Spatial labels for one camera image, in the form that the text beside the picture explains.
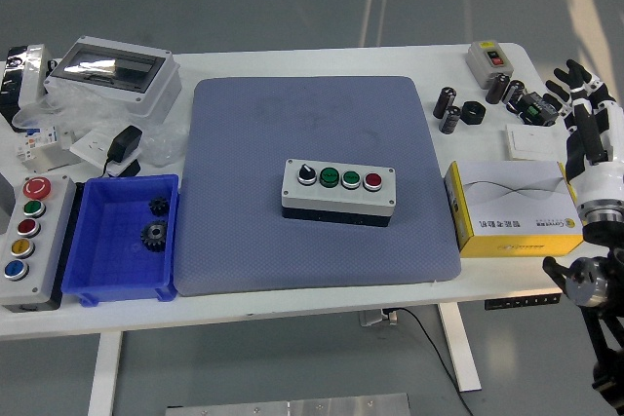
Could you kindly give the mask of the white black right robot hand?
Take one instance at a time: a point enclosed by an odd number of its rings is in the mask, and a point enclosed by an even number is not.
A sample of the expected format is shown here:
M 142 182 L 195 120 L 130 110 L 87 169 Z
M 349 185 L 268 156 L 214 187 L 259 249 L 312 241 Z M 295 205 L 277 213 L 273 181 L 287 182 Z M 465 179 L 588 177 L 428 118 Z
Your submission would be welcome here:
M 561 106 L 568 137 L 565 176 L 579 205 L 623 201 L 623 105 L 596 74 L 573 59 L 554 70 L 544 96 Z

